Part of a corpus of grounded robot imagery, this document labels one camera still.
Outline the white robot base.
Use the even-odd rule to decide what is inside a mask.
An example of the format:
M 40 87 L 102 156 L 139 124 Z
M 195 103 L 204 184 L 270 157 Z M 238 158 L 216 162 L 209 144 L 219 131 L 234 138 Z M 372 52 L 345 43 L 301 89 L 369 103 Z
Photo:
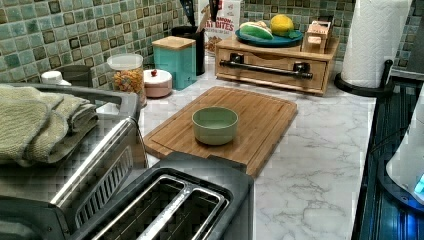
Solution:
M 385 164 L 380 183 L 401 204 L 422 213 L 424 205 L 424 104 L 420 91 L 407 131 Z

